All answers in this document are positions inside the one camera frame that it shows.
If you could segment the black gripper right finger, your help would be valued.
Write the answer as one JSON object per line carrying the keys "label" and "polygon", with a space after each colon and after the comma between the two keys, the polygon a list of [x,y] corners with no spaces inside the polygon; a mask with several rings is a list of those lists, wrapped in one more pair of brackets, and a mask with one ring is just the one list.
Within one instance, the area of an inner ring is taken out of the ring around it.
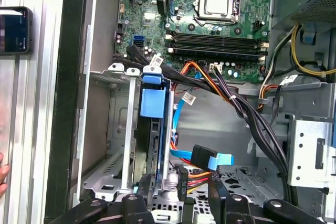
{"label": "black gripper right finger", "polygon": [[218,176],[208,179],[208,203],[216,223],[323,223],[284,200],[256,206],[244,195],[229,193]]}

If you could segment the person's hand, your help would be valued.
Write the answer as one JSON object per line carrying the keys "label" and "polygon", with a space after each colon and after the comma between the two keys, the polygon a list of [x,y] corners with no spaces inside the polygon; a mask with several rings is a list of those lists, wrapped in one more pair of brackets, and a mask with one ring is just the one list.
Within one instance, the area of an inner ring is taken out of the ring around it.
{"label": "person's hand", "polygon": [[8,184],[7,182],[5,181],[10,170],[11,170],[11,167],[8,165],[8,164],[2,164],[2,161],[4,159],[4,154],[3,153],[0,153],[0,158],[1,158],[1,170],[0,170],[0,182],[1,182],[1,185],[0,185],[0,197],[2,198],[7,189],[8,189]]}

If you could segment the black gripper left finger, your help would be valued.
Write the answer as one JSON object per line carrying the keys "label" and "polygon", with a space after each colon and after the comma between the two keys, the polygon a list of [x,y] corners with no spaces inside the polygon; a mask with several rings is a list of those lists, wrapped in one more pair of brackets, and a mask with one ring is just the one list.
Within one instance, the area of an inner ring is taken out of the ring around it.
{"label": "black gripper left finger", "polygon": [[142,175],[136,193],[125,194],[108,203],[104,199],[86,199],[52,223],[155,223],[148,210],[150,174]]}

